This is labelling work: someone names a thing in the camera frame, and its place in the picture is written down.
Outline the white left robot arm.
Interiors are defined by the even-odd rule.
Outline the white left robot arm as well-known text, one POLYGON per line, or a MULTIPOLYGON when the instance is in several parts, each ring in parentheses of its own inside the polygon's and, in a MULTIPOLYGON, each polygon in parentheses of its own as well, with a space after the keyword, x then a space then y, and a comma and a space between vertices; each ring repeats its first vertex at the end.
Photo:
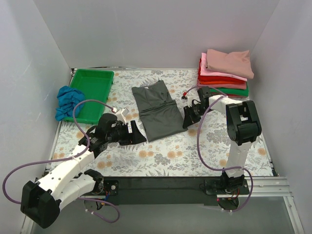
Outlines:
POLYGON ((28 181, 22 189, 20 210, 42 228, 51 226, 60 211, 80 196, 108 195, 104 176, 83 168, 94 161, 110 143, 121 146, 146 142, 136 122, 124 123, 114 114, 103 114, 89 128, 68 158, 37 182, 28 181))

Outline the dark grey t shirt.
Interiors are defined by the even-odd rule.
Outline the dark grey t shirt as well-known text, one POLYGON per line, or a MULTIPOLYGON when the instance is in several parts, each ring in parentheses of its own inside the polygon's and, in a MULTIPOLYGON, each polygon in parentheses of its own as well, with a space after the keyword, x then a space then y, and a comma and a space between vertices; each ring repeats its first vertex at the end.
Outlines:
POLYGON ((145 87, 133 87, 139 112, 149 142, 185 132, 183 117, 164 81, 145 87))

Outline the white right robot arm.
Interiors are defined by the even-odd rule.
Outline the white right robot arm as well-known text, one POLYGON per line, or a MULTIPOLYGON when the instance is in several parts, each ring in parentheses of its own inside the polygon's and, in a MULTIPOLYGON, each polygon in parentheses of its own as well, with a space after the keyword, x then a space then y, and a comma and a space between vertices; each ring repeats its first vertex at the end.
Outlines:
POLYGON ((244 166, 252 143, 262 132, 255 103, 229 98, 220 90, 214 94, 210 86, 198 85, 197 89, 199 99, 183 108, 183 128, 195 123, 202 124, 208 112, 219 111, 226 116, 227 133, 231 140, 226 166, 219 169, 221 176, 206 180, 204 191, 209 195, 238 195, 239 191, 249 194, 251 189, 245 180, 244 166))

